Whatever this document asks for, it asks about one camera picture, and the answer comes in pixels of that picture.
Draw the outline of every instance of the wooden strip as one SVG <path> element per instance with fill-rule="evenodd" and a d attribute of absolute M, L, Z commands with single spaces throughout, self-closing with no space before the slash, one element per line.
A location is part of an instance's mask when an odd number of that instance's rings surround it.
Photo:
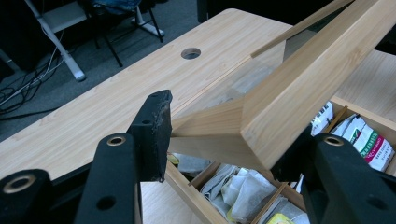
<path fill-rule="evenodd" d="M 278 36 L 277 38 L 270 41 L 268 44 L 262 46 L 261 48 L 257 49 L 256 51 L 254 51 L 250 56 L 252 58 L 259 56 L 260 54 L 264 53 L 268 49 L 271 49 L 274 46 L 276 46 L 277 44 L 279 44 L 280 42 L 287 40 L 294 35 L 299 34 L 301 31 L 308 28 L 310 25 L 329 16 L 334 11 L 338 10 L 341 7 L 346 6 L 347 4 L 351 3 L 352 1 L 354 1 L 354 0 L 334 0 L 334 1 L 330 2 L 329 5 L 321 8 L 320 10 L 318 10 L 311 16 L 307 17 L 305 20 L 300 21 L 299 23 L 297 23 L 296 25 L 291 27 L 288 31 L 283 33 L 282 35 Z"/>
<path fill-rule="evenodd" d="M 237 134 L 173 137 L 169 151 L 254 170 L 264 169 L 245 140 Z"/>
<path fill-rule="evenodd" d="M 172 120 L 172 137 L 239 134 L 242 99 L 234 100 Z"/>
<path fill-rule="evenodd" d="M 206 88 L 204 93 L 189 103 L 189 106 L 179 110 L 180 113 L 174 111 L 173 119 L 242 98 L 282 64 L 285 44 L 286 42 L 281 42 L 258 57 L 250 58 L 241 64 L 228 76 L 216 82 L 216 85 Z"/>
<path fill-rule="evenodd" d="M 396 1 L 355 1 L 245 97 L 241 134 L 266 169 L 396 22 Z"/>
<path fill-rule="evenodd" d="M 287 185 L 282 190 L 282 195 L 288 198 L 289 202 L 296 205 L 298 208 L 306 212 L 303 195 L 299 194 L 291 186 Z"/>
<path fill-rule="evenodd" d="M 221 163 L 218 161 L 213 161 L 210 163 L 206 169 L 204 169 L 189 183 L 189 186 L 194 186 L 196 189 L 200 190 L 202 186 L 213 177 L 220 165 Z"/>
<path fill-rule="evenodd" d="M 335 118 L 332 120 L 332 123 L 323 131 L 323 133 L 329 133 L 332 130 L 332 128 L 338 123 L 338 121 L 345 115 L 346 112 L 347 112 L 347 105 L 345 105 L 343 109 L 337 113 Z"/>
<path fill-rule="evenodd" d="M 285 188 L 288 185 L 288 183 L 282 183 L 279 189 L 275 192 L 275 194 L 271 197 L 270 201 L 262 208 L 262 210 L 259 212 L 259 214 L 253 219 L 251 224 L 257 224 L 260 221 L 260 218 L 262 215 L 264 215 L 265 212 L 267 212 L 268 208 L 270 208 L 271 204 L 274 203 L 276 198 L 279 196 L 280 192 L 282 192 L 283 188 Z"/>
<path fill-rule="evenodd" d="M 193 186 L 189 186 L 189 181 L 170 161 L 166 166 L 165 179 L 203 223 L 227 223 L 204 195 Z"/>

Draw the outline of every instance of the wood grain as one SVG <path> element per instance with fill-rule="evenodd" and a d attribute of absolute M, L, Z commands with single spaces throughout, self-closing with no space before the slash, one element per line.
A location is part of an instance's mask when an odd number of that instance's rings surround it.
<path fill-rule="evenodd" d="M 203 223 L 167 183 L 142 183 L 144 223 Z"/>
<path fill-rule="evenodd" d="M 276 198 L 279 196 L 280 192 L 282 192 L 283 188 L 285 188 L 288 185 L 288 183 L 282 183 L 282 185 L 276 190 L 274 195 L 271 197 L 271 199 L 268 201 L 268 203 L 262 208 L 262 210 L 257 214 L 257 216 L 251 221 L 251 224 L 257 224 L 260 221 L 260 218 L 262 215 L 264 215 L 268 208 L 274 203 Z"/>
<path fill-rule="evenodd" d="M 271 168 L 396 22 L 395 1 L 355 1 L 247 94 L 241 134 Z"/>
<path fill-rule="evenodd" d="M 204 184 L 215 175 L 216 171 L 220 166 L 220 162 L 213 161 L 200 174 L 198 174 L 198 176 L 190 181 L 189 186 L 194 186 L 196 189 L 201 190 Z"/>
<path fill-rule="evenodd" d="M 40 168 L 56 178 L 90 162 L 100 139 L 124 133 L 151 93 L 171 90 L 174 115 L 289 27 L 236 9 L 222 12 L 0 143 L 0 176 Z M 191 47 L 201 56 L 181 58 Z"/>
<path fill-rule="evenodd" d="M 332 123 L 327 126 L 327 128 L 325 128 L 322 133 L 329 133 L 332 128 L 335 127 L 335 125 L 339 122 L 342 121 L 342 117 L 345 116 L 345 113 L 347 112 L 347 105 L 345 105 L 341 110 L 337 111 L 337 113 L 335 114 L 334 119 L 332 120 Z"/>
<path fill-rule="evenodd" d="M 207 88 L 205 93 L 190 102 L 188 107 L 175 113 L 174 122 L 194 112 L 242 98 L 283 63 L 284 51 L 285 41 L 254 59 L 249 58 L 221 81 Z"/>
<path fill-rule="evenodd" d="M 268 44 L 262 46 L 261 48 L 257 49 L 253 53 L 251 53 L 251 57 L 255 58 L 260 54 L 264 53 L 268 49 L 273 48 L 277 44 L 282 41 L 285 41 L 291 38 L 294 35 L 299 34 L 301 31 L 305 30 L 309 26 L 313 25 L 315 22 L 322 20 L 323 18 L 329 16 L 334 11 L 340 9 L 341 7 L 346 6 L 347 4 L 353 2 L 354 0 L 334 0 L 329 3 L 329 5 L 321 8 L 320 10 L 316 11 L 311 16 L 307 17 L 306 19 L 300 21 L 296 25 L 292 26 L 288 31 L 283 33 L 282 35 L 278 36 L 277 38 L 273 39 Z"/>
<path fill-rule="evenodd" d="M 373 50 L 341 85 L 337 97 L 396 122 L 396 56 Z"/>
<path fill-rule="evenodd" d="M 168 162 L 166 168 L 165 178 L 189 208 L 195 212 L 195 215 L 204 223 L 228 223 L 204 195 L 194 186 L 189 186 L 189 181 L 170 162 Z"/>

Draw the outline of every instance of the wooden board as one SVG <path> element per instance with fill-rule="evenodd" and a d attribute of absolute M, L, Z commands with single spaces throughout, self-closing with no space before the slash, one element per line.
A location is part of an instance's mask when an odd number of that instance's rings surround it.
<path fill-rule="evenodd" d="M 335 96 L 396 122 L 396 88 L 391 83 L 396 83 L 396 56 L 374 50 Z"/>
<path fill-rule="evenodd" d="M 0 143 L 0 176 L 41 168 L 56 178 L 90 162 L 99 140 L 125 132 L 148 95 L 171 90 L 175 115 L 288 28 L 236 9 L 220 13 Z M 201 56 L 181 58 L 192 47 Z"/>
<path fill-rule="evenodd" d="M 171 145 L 207 148 L 206 158 L 220 161 L 221 155 L 221 162 L 235 161 L 237 155 L 237 164 L 247 168 L 257 169 L 257 158 L 270 169 L 394 25 L 395 9 L 394 1 L 355 1 L 242 100 L 180 119 L 182 130 L 175 129 Z M 189 122 L 196 118 L 202 120 Z M 227 119 L 236 124 L 232 133 Z M 186 149 L 187 154 L 197 150 Z"/>

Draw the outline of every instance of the paper packet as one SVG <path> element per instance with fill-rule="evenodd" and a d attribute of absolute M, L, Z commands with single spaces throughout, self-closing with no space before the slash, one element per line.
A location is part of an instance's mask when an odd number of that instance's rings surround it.
<path fill-rule="evenodd" d="M 290 221 L 288 217 L 281 213 L 276 213 L 271 219 L 267 222 L 267 224 L 294 224 L 294 222 Z"/>
<path fill-rule="evenodd" d="M 311 135 L 315 136 L 318 133 L 321 133 L 325 128 L 327 128 L 327 126 L 329 126 L 332 122 L 332 117 L 332 103 L 327 102 L 326 105 L 324 105 L 311 120 Z"/>
<path fill-rule="evenodd" d="M 201 193 L 212 202 L 219 195 L 221 188 L 235 174 L 237 167 L 231 164 L 222 164 L 206 184 L 201 188 Z"/>
<path fill-rule="evenodd" d="M 255 170 L 249 170 L 233 205 L 231 217 L 239 223 L 251 222 L 276 188 Z"/>
<path fill-rule="evenodd" d="M 359 115 L 354 114 L 341 122 L 332 134 L 352 143 L 367 163 L 378 171 L 385 171 L 394 155 L 390 143 Z"/>

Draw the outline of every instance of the gray carpet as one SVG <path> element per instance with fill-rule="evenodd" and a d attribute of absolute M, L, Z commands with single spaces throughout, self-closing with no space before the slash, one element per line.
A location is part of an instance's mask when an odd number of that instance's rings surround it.
<path fill-rule="evenodd" d="M 113 47 L 118 53 L 123 67 L 118 66 L 102 39 L 98 39 L 101 46 L 100 49 L 95 47 L 93 40 L 89 40 L 74 49 L 69 49 L 87 78 L 82 82 L 76 82 L 67 66 L 62 63 L 56 70 L 56 73 L 40 86 L 32 100 L 26 102 L 17 110 L 2 115 L 0 119 L 65 105 L 85 91 L 114 76 L 122 69 L 139 61 L 151 52 L 199 25 L 196 0 L 169 0 L 162 4 L 156 4 L 152 11 L 160 29 L 165 31 L 163 43 L 160 43 L 157 36 L 140 29 L 114 42 Z M 143 17 L 145 21 L 149 20 L 148 13 L 144 13 Z M 131 24 L 127 19 L 111 31 L 109 39 L 123 34 L 129 29 L 131 29 Z M 23 75 L 24 73 L 22 71 L 17 71 L 15 75 L 4 79 L 0 83 L 0 90 L 14 79 Z M 0 120 L 0 142 L 47 114 L 42 113 L 20 119 Z"/>

